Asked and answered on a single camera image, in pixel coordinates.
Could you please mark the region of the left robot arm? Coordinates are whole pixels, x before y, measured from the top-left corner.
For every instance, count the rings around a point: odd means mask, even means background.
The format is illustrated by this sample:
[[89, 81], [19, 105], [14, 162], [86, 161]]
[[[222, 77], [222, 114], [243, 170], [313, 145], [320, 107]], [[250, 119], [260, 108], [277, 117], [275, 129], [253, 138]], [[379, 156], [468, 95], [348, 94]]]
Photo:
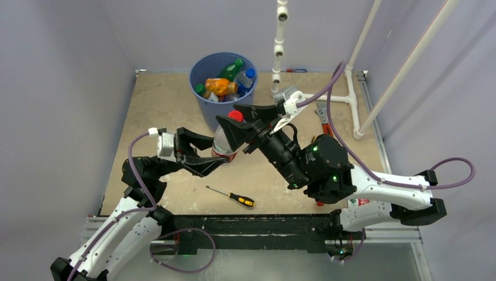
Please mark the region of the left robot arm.
[[161, 177], [179, 170], [205, 177], [228, 162], [226, 157], [201, 157], [213, 138], [185, 128], [170, 133], [150, 128], [128, 147], [122, 166], [122, 181], [127, 184], [118, 205], [87, 242], [69, 258], [57, 258], [50, 267], [54, 280], [111, 280], [144, 246], [155, 239], [186, 232], [202, 233], [212, 246], [215, 242], [205, 230], [177, 227], [175, 216], [158, 201], [167, 184]]

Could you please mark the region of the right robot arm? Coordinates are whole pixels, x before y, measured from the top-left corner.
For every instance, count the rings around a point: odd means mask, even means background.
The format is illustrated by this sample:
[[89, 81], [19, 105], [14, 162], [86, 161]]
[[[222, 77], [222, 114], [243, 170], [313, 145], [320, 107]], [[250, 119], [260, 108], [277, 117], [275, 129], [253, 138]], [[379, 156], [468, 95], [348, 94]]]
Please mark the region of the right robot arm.
[[302, 189], [306, 196], [324, 204], [368, 200], [368, 204], [341, 211], [329, 221], [328, 230], [333, 237], [343, 238], [350, 232], [390, 221], [408, 226], [430, 225], [446, 216], [444, 201], [429, 191], [436, 181], [433, 171], [407, 177], [367, 174], [349, 162], [347, 150], [329, 135], [319, 135], [301, 148], [296, 137], [276, 130], [281, 120], [276, 105], [236, 103], [234, 108], [243, 115], [243, 121], [216, 117], [230, 146], [246, 154], [259, 150], [290, 190]]

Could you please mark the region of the orange juice bottle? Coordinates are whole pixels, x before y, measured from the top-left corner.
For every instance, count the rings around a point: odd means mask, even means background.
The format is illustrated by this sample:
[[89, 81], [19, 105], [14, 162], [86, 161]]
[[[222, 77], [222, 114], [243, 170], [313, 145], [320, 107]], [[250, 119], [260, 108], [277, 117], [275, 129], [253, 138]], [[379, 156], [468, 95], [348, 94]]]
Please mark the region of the orange juice bottle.
[[217, 96], [236, 94], [239, 88], [236, 82], [226, 78], [209, 78], [206, 80], [205, 86]]

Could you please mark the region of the green cap tea bottle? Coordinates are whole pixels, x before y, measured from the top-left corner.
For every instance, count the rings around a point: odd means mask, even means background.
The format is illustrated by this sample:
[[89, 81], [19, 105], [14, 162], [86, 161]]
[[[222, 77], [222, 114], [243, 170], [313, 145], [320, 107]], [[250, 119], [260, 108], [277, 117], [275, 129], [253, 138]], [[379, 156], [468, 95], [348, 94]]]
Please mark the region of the green cap tea bottle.
[[193, 87], [194, 92], [205, 100], [218, 102], [219, 98], [211, 90], [206, 88], [204, 84], [197, 84]]

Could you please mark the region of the red label clear bottle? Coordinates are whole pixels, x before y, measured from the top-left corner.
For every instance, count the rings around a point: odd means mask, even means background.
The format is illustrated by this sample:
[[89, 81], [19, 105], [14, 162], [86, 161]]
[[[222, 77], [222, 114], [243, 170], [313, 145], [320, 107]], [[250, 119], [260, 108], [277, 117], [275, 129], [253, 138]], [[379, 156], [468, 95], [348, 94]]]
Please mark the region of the red label clear bottle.
[[[239, 121], [239, 122], [243, 122], [244, 120], [242, 113], [237, 110], [230, 111], [230, 113], [228, 113], [228, 117], [230, 119], [234, 119], [235, 121]], [[226, 157], [229, 159], [229, 163], [230, 163], [233, 161], [236, 155], [237, 155], [237, 151], [232, 150], [224, 130], [220, 125], [218, 125], [213, 138], [211, 156]]]

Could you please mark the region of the green plastic bottle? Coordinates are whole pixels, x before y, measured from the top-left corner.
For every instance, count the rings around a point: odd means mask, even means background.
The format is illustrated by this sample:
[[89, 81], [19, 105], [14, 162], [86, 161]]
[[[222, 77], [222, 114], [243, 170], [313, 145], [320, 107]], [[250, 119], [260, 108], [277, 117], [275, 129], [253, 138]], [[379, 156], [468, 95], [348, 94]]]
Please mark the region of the green plastic bottle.
[[233, 63], [228, 64], [222, 69], [218, 74], [218, 78], [224, 78], [232, 82], [243, 66], [244, 61], [241, 58], [236, 58]]

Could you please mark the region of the small Pepsi bottle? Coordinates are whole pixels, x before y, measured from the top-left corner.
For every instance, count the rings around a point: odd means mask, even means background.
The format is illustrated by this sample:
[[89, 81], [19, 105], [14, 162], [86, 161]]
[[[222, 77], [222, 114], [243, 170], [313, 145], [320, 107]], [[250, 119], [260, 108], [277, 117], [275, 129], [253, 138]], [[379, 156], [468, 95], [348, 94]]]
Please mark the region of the small Pepsi bottle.
[[248, 68], [245, 71], [239, 72], [234, 82], [238, 84], [238, 95], [241, 97], [245, 95], [253, 86], [253, 79], [256, 76], [256, 71], [253, 68]]

